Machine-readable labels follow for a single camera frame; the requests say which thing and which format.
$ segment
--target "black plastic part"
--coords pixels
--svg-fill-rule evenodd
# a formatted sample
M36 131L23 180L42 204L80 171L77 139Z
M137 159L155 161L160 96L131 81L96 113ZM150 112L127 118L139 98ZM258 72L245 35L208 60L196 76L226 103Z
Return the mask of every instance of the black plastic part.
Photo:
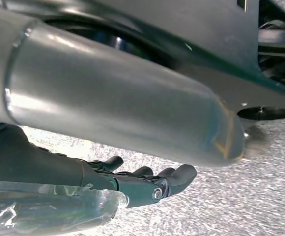
M197 171L190 165L182 165L174 172L165 171L160 173L158 176L161 178L159 181L155 182L160 186L161 184L167 184L167 191L163 189L164 197L173 196L184 191L190 185L196 176Z
M68 186L93 185L115 190L87 162L49 153L30 144L22 129L8 125L0 132L0 181Z

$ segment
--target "clear plastic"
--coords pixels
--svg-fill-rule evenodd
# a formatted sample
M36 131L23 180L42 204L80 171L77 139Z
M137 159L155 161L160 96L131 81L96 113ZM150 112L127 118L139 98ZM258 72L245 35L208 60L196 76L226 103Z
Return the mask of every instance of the clear plastic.
M104 225L127 199L118 191L0 182L0 236L49 236Z

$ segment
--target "gray carpet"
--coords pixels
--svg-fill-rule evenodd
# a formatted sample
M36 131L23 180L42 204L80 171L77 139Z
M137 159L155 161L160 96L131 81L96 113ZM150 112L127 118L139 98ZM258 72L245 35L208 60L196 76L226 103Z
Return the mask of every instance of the gray carpet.
M280 2L285 7L285 0ZM158 205L122 210L94 236L285 236L285 120L262 125L271 145L263 154L218 170L198 168L186 191ZM63 135L25 128L32 141L86 160L122 156L121 170L178 163Z

